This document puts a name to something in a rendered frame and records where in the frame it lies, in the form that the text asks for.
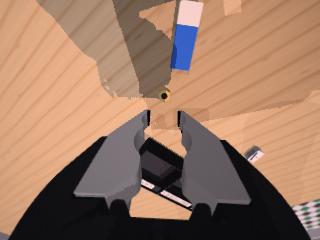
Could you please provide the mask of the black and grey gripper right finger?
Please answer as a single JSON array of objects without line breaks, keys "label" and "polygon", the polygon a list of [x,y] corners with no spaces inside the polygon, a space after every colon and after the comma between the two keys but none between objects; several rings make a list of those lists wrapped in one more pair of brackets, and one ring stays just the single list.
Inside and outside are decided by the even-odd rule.
[{"label": "black and grey gripper right finger", "polygon": [[311,240],[280,192],[230,143],[182,110],[177,120],[187,152],[182,193],[192,211],[197,203],[206,203],[213,221],[236,227],[257,240]]}]

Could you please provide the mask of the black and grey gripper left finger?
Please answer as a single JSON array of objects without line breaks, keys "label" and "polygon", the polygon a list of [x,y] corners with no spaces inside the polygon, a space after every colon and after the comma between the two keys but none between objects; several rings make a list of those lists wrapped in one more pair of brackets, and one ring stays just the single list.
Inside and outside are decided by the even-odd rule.
[{"label": "black and grey gripper left finger", "polygon": [[107,216],[115,199],[123,199],[130,212],[141,189],[138,153],[150,115],[151,110],[142,111],[65,166],[33,200],[8,240],[49,240],[80,221]]}]

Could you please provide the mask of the black rack of three labelled bins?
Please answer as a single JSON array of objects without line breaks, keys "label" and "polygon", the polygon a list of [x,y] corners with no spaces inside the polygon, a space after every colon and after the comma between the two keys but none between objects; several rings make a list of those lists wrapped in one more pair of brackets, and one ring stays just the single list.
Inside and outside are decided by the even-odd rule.
[{"label": "black rack of three labelled bins", "polygon": [[191,202],[183,195],[180,183],[184,159],[151,138],[140,147],[139,154],[141,187],[192,212]]}]

